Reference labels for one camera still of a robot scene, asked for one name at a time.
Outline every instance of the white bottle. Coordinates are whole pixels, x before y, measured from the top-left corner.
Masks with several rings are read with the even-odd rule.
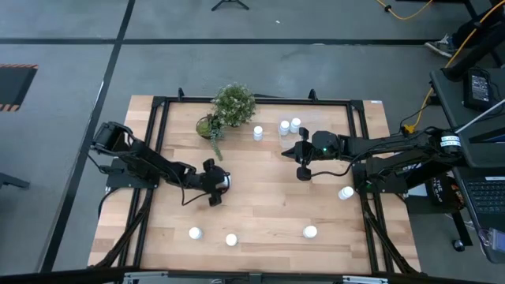
[[[203,236],[202,230],[200,228],[193,227],[189,229],[189,237],[193,240],[200,240]]]
[[[237,236],[235,234],[228,234],[226,236],[226,244],[229,246],[235,246],[238,242]]]
[[[291,133],[298,133],[298,129],[300,128],[301,120],[300,118],[293,118],[291,121],[290,131]]]
[[[288,121],[282,121],[279,127],[279,133],[281,136],[286,136],[290,131],[290,123]]]
[[[303,229],[303,236],[306,238],[313,238],[317,235],[317,228],[314,226],[306,226]]]
[[[257,126],[254,128],[254,140],[260,141],[263,139],[263,128],[261,126]]]
[[[341,200],[346,200],[354,194],[354,189],[350,186],[346,186],[339,191],[339,198]]]

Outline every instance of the white cap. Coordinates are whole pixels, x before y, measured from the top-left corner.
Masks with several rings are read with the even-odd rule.
[[[196,227],[189,229],[189,237],[191,237],[193,240],[198,240],[202,237],[202,230]]]
[[[354,194],[354,189],[350,186],[346,186],[342,189],[343,193],[347,197],[351,197]]]
[[[237,244],[237,236],[235,234],[229,234],[226,236],[226,244],[229,246],[234,246]]]
[[[254,128],[255,134],[261,134],[263,132],[263,128],[261,126],[257,126]]]
[[[313,238],[317,235],[317,228],[314,226],[306,226],[303,229],[303,236],[306,238]]]
[[[288,129],[290,127],[290,123],[288,121],[282,121],[281,122],[281,128],[282,129]]]
[[[300,126],[300,124],[301,124],[300,118],[293,118],[293,120],[291,121],[292,126]]]

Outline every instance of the plant pot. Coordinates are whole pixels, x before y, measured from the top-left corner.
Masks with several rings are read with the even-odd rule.
[[[196,122],[196,126],[195,126],[195,129],[196,129],[196,133],[198,133],[198,135],[200,135],[200,137],[204,138],[204,139],[207,139],[207,140],[210,140],[211,139],[211,135],[210,135],[210,125],[208,125],[208,128],[209,128],[209,134],[208,135],[205,135],[205,134],[202,134],[201,133],[201,128],[203,127],[202,124],[203,123],[207,123],[207,125],[209,124],[209,120],[208,120],[208,117],[207,116],[204,116],[202,118],[200,118],[200,120],[198,120]]]

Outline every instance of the green plant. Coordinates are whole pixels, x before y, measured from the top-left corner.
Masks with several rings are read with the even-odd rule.
[[[212,114],[208,114],[206,117],[201,118],[196,124],[196,132],[198,135],[211,140],[212,149],[219,161],[223,160],[223,155],[218,147],[218,139],[224,137],[223,128],[223,125],[219,122],[217,117]]]
[[[249,122],[256,109],[253,94],[240,84],[229,84],[221,88],[212,102],[214,115],[219,122],[233,127]]]

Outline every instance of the white label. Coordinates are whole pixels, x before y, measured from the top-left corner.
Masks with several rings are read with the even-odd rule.
[[[486,177],[486,181],[505,181],[505,177]]]
[[[444,136],[442,137],[442,142],[444,141],[459,141],[458,136]]]
[[[458,141],[446,141],[446,142],[440,142],[440,146],[446,147],[446,146],[459,146],[461,147],[461,143]]]

